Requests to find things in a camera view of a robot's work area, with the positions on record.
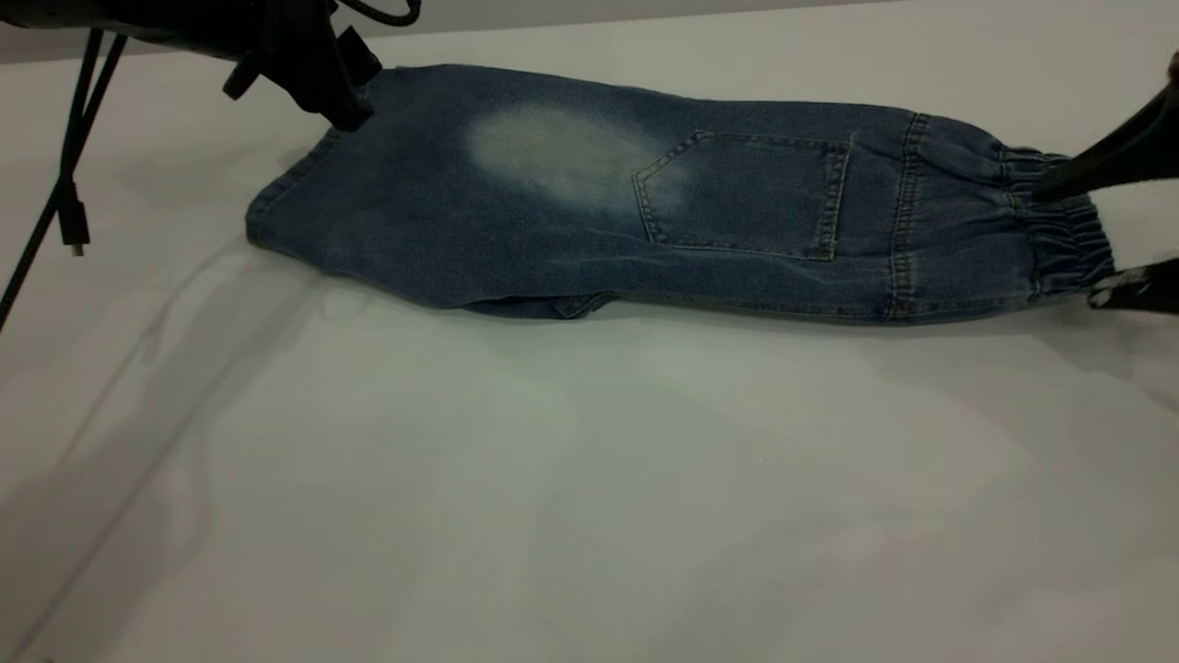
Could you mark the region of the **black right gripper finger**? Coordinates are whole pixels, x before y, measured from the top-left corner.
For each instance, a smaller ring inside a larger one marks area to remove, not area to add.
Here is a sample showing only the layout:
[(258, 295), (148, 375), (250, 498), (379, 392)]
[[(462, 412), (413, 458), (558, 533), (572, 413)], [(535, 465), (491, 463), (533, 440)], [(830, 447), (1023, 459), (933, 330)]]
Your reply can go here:
[(1113, 273), (1093, 285), (1088, 307), (1178, 315), (1178, 261), (1166, 260)]
[(1032, 188), (1033, 201), (1178, 178), (1178, 88), (1171, 81), (1124, 125), (1082, 155), (1050, 168)]

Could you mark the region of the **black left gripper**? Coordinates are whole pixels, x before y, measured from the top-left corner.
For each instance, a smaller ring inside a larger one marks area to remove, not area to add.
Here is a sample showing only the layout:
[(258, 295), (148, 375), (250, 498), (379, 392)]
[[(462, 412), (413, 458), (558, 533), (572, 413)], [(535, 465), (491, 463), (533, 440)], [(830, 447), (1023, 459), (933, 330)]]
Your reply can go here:
[(340, 131), (365, 125), (374, 110), (362, 87), (382, 64), (354, 27), (335, 35), (336, 9), (335, 1), (265, 1), (261, 27), (228, 77), (225, 94), (239, 99), (265, 78)]

